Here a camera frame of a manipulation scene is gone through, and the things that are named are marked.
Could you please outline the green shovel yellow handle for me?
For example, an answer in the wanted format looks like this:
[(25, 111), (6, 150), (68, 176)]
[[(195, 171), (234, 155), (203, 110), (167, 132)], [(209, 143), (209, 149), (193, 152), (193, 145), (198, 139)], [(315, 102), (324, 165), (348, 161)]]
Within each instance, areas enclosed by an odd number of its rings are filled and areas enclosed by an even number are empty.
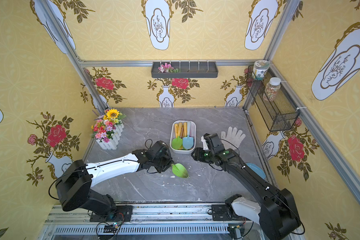
[(172, 148), (174, 150), (183, 150), (183, 139), (180, 138), (180, 133), (181, 133), (181, 128), (182, 128), (182, 125), (183, 125), (183, 122), (179, 122), (178, 123), (179, 125), (179, 130), (178, 130), (178, 137), (177, 138), (173, 138), (172, 140)]
[(184, 135), (183, 137), (187, 137), (188, 136), (188, 123), (187, 122), (184, 122)]

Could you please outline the light blue shovel pale handle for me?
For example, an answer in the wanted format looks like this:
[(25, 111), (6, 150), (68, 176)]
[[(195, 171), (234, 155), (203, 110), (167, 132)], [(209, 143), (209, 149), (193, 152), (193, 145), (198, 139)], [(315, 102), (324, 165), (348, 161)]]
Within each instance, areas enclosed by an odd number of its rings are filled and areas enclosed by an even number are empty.
[(188, 136), (187, 137), (183, 137), (183, 148), (184, 150), (190, 150), (193, 146), (194, 146), (194, 138), (191, 137), (190, 133), (191, 133), (191, 122), (187, 121), (188, 123)]

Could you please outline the light green trowel wooden handle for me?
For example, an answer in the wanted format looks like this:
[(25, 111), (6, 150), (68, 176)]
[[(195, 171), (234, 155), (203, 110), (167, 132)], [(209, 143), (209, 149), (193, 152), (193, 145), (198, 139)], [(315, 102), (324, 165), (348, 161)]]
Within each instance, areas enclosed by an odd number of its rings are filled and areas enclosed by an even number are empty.
[(183, 124), (182, 128), (181, 128), (181, 133), (180, 133), (180, 138), (181, 139), (184, 137), (184, 130), (185, 130), (184, 127), (185, 127), (185, 125)]

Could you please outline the yellow scoop with yellow handle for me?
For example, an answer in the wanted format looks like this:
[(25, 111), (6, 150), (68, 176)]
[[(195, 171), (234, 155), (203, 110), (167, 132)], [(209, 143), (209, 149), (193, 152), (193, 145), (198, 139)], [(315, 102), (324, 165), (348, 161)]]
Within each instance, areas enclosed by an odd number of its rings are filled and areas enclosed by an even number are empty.
[(178, 135), (178, 130), (179, 130), (179, 125), (178, 123), (175, 124), (175, 138), (177, 138), (179, 135)]

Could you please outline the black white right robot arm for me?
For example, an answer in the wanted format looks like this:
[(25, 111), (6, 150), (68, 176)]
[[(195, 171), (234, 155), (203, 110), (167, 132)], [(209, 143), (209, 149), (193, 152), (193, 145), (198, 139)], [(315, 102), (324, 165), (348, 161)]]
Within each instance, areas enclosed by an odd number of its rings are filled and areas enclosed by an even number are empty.
[(241, 159), (232, 149), (225, 149), (217, 134), (205, 134), (203, 147), (196, 148), (191, 156), (195, 161), (214, 164), (234, 176), (255, 198), (247, 200), (234, 195), (224, 205), (214, 205), (215, 221), (246, 218), (258, 224), (270, 240), (282, 240), (302, 226), (294, 197), (287, 189), (279, 190)]

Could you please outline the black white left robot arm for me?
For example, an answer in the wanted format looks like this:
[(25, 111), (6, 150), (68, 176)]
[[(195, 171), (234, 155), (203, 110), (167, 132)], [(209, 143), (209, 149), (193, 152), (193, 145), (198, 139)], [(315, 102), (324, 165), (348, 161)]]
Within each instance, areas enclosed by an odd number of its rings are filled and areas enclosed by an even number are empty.
[(120, 175), (149, 170), (151, 167), (161, 173), (173, 163), (169, 146), (163, 141), (155, 142), (147, 150), (135, 150), (105, 162), (85, 164), (78, 160), (56, 180), (58, 200), (65, 212), (85, 209), (101, 217), (116, 215), (117, 207), (113, 198), (92, 190), (92, 187)]

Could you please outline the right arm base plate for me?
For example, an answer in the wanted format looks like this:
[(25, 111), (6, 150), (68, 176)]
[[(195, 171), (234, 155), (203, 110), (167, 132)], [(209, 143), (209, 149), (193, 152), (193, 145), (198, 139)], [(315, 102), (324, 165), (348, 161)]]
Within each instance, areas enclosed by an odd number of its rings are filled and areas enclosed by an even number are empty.
[(238, 219), (230, 205), (211, 205), (208, 214), (212, 216), (213, 221), (234, 221)]

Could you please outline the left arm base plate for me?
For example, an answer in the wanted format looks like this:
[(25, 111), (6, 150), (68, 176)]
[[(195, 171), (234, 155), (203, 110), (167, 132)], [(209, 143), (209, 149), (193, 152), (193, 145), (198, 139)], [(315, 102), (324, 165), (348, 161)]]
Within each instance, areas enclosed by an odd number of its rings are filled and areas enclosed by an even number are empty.
[(133, 214), (133, 206), (131, 205), (121, 205), (116, 206), (116, 208), (111, 211), (108, 215), (98, 215), (95, 213), (91, 214), (90, 222), (99, 223), (99, 222), (130, 222)]

